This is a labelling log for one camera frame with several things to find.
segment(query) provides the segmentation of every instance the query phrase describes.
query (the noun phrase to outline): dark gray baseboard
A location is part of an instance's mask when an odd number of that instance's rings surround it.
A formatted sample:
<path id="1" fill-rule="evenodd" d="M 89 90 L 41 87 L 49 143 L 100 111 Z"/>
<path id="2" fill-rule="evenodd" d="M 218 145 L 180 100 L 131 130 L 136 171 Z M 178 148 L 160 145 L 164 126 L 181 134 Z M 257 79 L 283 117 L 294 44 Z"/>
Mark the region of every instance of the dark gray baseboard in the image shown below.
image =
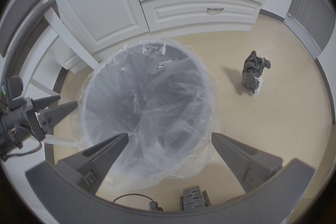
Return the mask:
<path id="1" fill-rule="evenodd" d="M 67 77 L 68 70 L 62 67 L 61 71 L 59 72 L 55 85 L 53 87 L 53 91 L 57 92 L 58 94 L 61 93 L 65 78 Z M 52 104 L 50 107 L 57 106 L 57 103 Z M 55 158 L 54 158 L 54 145 L 51 144 L 44 144 L 44 155 L 45 155 L 45 160 L 49 161 L 51 164 L 55 164 Z"/>
<path id="2" fill-rule="evenodd" d="M 260 9 L 259 14 L 265 15 L 265 16 L 268 16 L 268 17 L 271 17 L 271 18 L 274 18 L 274 19 L 279 20 L 281 22 L 284 22 L 284 20 L 285 20 L 285 18 L 283 18 L 283 17 L 281 17 L 279 15 L 276 15 L 276 14 L 274 14 L 272 12 L 269 12 L 267 10 L 264 10 L 264 9 Z"/>
<path id="3" fill-rule="evenodd" d="M 328 92 L 328 96 L 329 96 L 329 101 L 330 101 L 330 107 L 331 107 L 331 115 L 333 117 L 333 124 L 335 124 L 335 106 L 334 106 L 334 99 L 333 99 L 333 95 L 331 93 L 331 89 L 330 89 L 330 85 L 329 82 L 327 80 L 327 76 L 322 68 L 321 63 L 319 62 L 319 59 L 316 58 L 315 63 L 322 75 L 323 81 L 325 83 L 325 87 L 327 88 L 327 92 Z"/>

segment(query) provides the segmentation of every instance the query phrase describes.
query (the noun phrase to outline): wooden floor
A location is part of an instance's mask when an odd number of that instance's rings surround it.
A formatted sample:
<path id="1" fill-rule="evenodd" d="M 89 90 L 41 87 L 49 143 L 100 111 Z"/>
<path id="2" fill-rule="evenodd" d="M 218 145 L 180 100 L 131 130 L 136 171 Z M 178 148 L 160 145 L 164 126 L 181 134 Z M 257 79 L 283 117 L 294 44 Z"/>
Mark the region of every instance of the wooden floor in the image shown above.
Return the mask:
<path id="1" fill-rule="evenodd" d="M 283 158 L 286 165 L 298 158 L 317 168 L 330 138 L 332 119 L 328 94 L 314 60 L 300 40 L 278 20 L 259 15 L 252 30 L 198 33 L 173 38 L 191 46 L 219 82 L 220 130 L 240 142 Z M 252 50 L 271 61 L 263 73 L 264 85 L 255 97 L 241 83 L 243 63 Z M 86 68 L 68 73 L 61 97 L 75 100 L 87 75 Z M 55 128 L 55 135 L 72 137 L 67 117 Z M 54 146 L 55 161 L 78 150 Z M 179 210 L 183 188 L 199 185 L 207 190 L 213 205 L 244 194 L 240 184 L 215 150 L 210 163 L 197 176 L 165 179 L 156 186 L 139 190 L 159 203 L 165 211 Z M 104 182 L 97 196 L 113 200 Z M 142 197 L 125 197 L 120 204 L 148 210 Z"/>

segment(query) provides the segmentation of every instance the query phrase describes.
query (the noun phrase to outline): white plastic bag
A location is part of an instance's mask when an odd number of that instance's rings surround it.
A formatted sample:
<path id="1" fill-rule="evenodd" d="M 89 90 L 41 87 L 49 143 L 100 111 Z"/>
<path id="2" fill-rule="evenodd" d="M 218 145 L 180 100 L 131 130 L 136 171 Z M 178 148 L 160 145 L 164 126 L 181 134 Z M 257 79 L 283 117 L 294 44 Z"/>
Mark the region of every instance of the white plastic bag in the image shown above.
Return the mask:
<path id="1" fill-rule="evenodd" d="M 212 157 L 213 82 L 174 40 L 126 45 L 86 79 L 77 100 L 72 122 L 80 150 L 128 133 L 106 176 L 112 193 L 195 176 Z"/>

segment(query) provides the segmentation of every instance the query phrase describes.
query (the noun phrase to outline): clear plastic bag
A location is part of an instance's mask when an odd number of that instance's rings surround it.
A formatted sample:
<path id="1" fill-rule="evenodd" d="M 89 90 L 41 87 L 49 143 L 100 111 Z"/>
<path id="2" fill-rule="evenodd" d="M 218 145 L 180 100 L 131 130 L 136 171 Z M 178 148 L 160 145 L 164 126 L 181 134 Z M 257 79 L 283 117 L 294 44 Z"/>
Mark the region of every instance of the clear plastic bag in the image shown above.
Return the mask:
<path id="1" fill-rule="evenodd" d="M 72 126 L 80 150 L 128 133 L 105 179 L 112 193 L 195 176 L 212 157 L 214 80 L 174 40 L 124 46 L 86 79 L 77 101 Z"/>

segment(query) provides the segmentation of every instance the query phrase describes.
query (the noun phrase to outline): metal handle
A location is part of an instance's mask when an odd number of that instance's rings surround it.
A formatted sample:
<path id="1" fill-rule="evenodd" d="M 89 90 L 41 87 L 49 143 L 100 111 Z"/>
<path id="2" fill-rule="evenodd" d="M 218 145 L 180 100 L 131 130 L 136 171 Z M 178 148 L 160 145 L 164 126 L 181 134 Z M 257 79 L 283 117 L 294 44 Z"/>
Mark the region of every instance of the metal handle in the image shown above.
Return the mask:
<path id="1" fill-rule="evenodd" d="M 222 11 L 224 8 L 207 8 L 207 10 L 217 10 L 217 11 Z"/>

